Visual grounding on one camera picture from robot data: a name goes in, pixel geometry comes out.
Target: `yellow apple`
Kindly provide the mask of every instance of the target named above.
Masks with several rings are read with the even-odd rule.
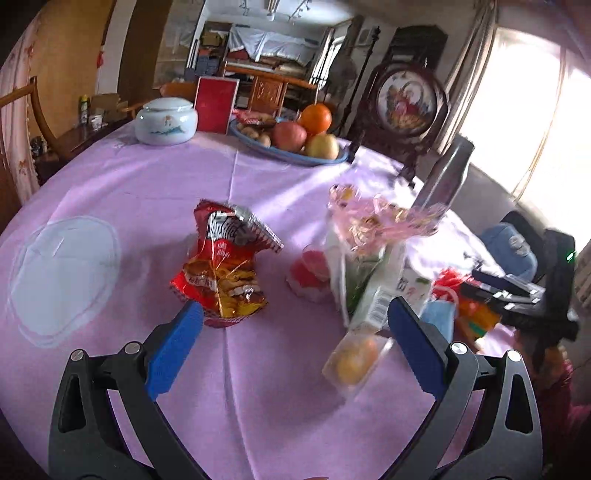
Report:
[[[339,143],[332,134],[318,134],[306,141],[304,152],[309,157],[334,160],[339,156]]]

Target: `jar lid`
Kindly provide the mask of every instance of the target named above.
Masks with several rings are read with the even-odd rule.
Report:
[[[156,98],[144,105],[147,110],[156,112],[172,110],[174,112],[184,112],[193,108],[193,104],[184,98],[178,97],[162,97]]]

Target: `red apple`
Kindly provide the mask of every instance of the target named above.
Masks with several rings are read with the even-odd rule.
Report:
[[[295,122],[279,122],[273,127],[273,146],[280,150],[298,153],[306,143],[306,129]]]

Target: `orange package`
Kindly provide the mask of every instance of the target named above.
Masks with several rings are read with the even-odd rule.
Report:
[[[205,324],[227,327],[267,304],[254,271],[254,256],[283,244],[250,210],[201,200],[193,214],[197,223],[195,255],[172,279],[186,300],[198,301]]]

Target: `blue gripper pad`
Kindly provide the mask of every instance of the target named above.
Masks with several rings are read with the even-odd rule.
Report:
[[[203,328],[203,308],[196,301],[188,301],[172,321],[173,327],[149,364],[146,390],[152,401],[172,387],[174,379],[196,338]]]
[[[418,384],[424,392],[430,393],[435,400],[441,400],[446,390],[444,373],[446,363],[436,349],[447,346],[447,342],[433,325],[420,326],[419,319],[402,297],[390,302],[388,307],[388,326],[406,357]]]

